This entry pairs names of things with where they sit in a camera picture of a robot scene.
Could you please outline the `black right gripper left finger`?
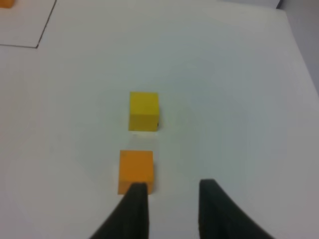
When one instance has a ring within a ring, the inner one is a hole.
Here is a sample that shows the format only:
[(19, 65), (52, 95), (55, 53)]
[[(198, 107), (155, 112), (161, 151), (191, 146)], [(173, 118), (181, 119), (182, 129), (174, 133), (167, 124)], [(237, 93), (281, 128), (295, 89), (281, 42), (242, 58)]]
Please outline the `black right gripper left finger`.
[(146, 183), (133, 183), (92, 239), (147, 239), (149, 205)]

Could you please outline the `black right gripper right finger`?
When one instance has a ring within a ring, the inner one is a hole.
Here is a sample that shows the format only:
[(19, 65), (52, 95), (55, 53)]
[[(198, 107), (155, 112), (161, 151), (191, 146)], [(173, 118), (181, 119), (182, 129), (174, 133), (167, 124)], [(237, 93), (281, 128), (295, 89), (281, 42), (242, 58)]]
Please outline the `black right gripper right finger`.
[(199, 183), (198, 229), (201, 239), (271, 239), (214, 179)]

